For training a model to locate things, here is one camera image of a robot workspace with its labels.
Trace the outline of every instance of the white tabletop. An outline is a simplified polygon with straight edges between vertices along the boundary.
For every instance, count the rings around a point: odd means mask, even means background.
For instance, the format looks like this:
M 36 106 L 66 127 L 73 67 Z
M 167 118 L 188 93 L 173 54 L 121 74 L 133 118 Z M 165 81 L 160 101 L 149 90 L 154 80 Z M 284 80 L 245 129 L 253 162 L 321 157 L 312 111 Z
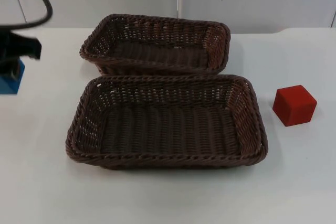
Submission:
M 110 171 L 70 160 L 79 97 L 98 77 L 78 51 L 92 29 L 38 29 L 17 96 L 0 96 L 0 223 L 335 223 L 336 29 L 232 35 L 223 73 L 249 79 L 269 142 L 264 161 L 226 170 Z M 318 105 L 284 127 L 278 88 L 302 84 Z

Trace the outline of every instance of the basket rim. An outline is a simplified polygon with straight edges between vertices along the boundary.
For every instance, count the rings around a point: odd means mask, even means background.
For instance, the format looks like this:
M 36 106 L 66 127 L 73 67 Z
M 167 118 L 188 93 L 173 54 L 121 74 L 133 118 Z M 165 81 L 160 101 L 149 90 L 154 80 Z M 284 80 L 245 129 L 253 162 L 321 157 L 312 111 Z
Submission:
M 169 63 L 162 63 L 162 62 L 155 62 L 155 61 L 146 61 L 146 60 L 134 60 L 134 59 L 125 59 L 125 58 L 104 58 L 98 54 L 91 53 L 89 48 L 91 47 L 92 42 L 97 38 L 100 32 L 105 28 L 105 25 L 112 19 L 112 18 L 141 18 L 141 19 L 153 19 L 153 20 L 169 20 L 173 23 L 195 23 L 195 24 L 208 24 L 216 27 L 221 27 L 223 31 L 226 33 L 224 44 L 224 56 L 222 63 L 217 68 L 201 68 L 201 67 L 189 67 L 185 65 L 174 65 Z M 170 17 L 158 17 L 158 16 L 147 16 L 147 15 L 132 15 L 132 14 L 110 14 L 105 17 L 98 26 L 94 29 L 94 31 L 89 35 L 89 37 L 84 41 L 83 45 L 79 50 L 80 56 L 88 60 L 94 64 L 118 64 L 122 66 L 138 66 L 141 65 L 142 69 L 146 68 L 153 68 L 160 70 L 160 69 L 174 69 L 177 72 L 185 72 L 188 70 L 189 72 L 208 72 L 208 73 L 218 73 L 222 71 L 228 62 L 228 52 L 229 52 L 229 42 L 231 40 L 230 29 L 223 23 L 215 22 L 215 21 L 203 21 L 203 20 L 190 20 L 184 18 L 170 18 Z
M 76 120 L 76 118 L 83 118 L 85 116 L 85 110 L 83 108 L 86 108 L 88 103 L 90 102 L 90 92 L 92 89 L 96 88 L 96 86 L 104 81 L 118 81 L 118 82 L 143 82 L 143 81 L 203 81 L 203 80 L 225 80 L 225 79 L 231 79 L 234 81 L 244 82 L 247 84 L 245 86 L 246 89 L 249 90 L 249 95 L 251 97 L 251 110 L 252 116 L 254 117 L 254 122 L 258 125 L 257 128 L 259 129 L 258 132 L 256 132 L 256 137 L 258 138 L 258 141 L 260 142 L 260 146 L 255 149 L 254 152 L 251 152 L 249 154 L 245 155 L 224 155 L 224 154 L 218 154 L 215 156 L 215 160 L 239 160 L 241 162 L 241 165 L 251 165 L 249 160 L 254 157 L 260 157 L 258 162 L 253 162 L 252 164 L 259 163 L 262 161 L 268 152 L 268 141 L 267 141 L 267 135 L 265 132 L 265 127 L 263 125 L 263 121 L 260 115 L 259 106 L 257 103 L 256 95 L 253 90 L 253 87 L 251 83 L 245 79 L 244 77 L 235 76 L 235 75 L 217 75 L 217 76 L 102 76 L 98 77 L 96 79 L 91 80 L 88 85 L 85 88 L 85 91 L 80 98 L 80 103 L 78 105 L 78 108 L 76 110 L 75 118 L 71 124 L 70 129 L 68 130 L 68 135 L 66 139 L 66 151 L 69 156 L 76 156 L 78 158 L 86 158 L 86 159 L 92 159 L 92 160 L 101 160 L 101 159 L 124 159 L 124 158 L 153 158 L 153 157 L 162 157 L 162 158 L 170 158 L 174 157 L 176 159 L 184 159 L 186 155 L 184 154 L 151 154 L 151 153 L 124 153 L 124 154 L 100 154 L 100 153 L 86 153 L 80 150 L 75 142 L 74 137 L 77 135 L 77 132 L 79 130 L 80 122 Z M 188 155 L 188 157 L 191 157 L 193 159 L 208 159 L 209 154 L 199 154 L 199 155 Z

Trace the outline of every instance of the red block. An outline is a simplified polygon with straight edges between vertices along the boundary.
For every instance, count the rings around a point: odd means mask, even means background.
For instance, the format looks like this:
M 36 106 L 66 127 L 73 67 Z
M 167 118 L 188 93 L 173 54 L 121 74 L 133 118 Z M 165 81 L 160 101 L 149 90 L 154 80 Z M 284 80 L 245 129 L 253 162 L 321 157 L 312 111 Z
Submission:
M 273 110 L 285 126 L 308 123 L 313 116 L 317 101 L 302 86 L 278 89 Z

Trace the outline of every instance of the rectangular basket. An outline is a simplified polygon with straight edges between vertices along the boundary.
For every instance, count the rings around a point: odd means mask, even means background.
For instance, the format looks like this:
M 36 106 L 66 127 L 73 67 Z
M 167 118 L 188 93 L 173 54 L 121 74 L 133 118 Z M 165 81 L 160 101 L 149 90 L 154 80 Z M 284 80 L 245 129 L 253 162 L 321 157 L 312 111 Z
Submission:
M 101 74 L 182 75 L 221 72 L 230 30 L 218 22 L 113 14 L 80 49 Z
M 94 79 L 66 140 L 74 161 L 108 169 L 253 165 L 267 151 L 255 93 L 238 76 Z

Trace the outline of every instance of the blue object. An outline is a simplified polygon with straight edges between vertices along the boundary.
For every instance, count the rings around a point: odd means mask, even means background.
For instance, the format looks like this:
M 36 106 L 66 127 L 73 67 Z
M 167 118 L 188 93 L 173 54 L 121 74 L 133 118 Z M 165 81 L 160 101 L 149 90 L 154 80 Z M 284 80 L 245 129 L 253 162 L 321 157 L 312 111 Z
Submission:
M 7 76 L 0 76 L 0 94 L 17 94 L 24 71 L 25 65 L 19 60 L 19 75 L 16 80 Z

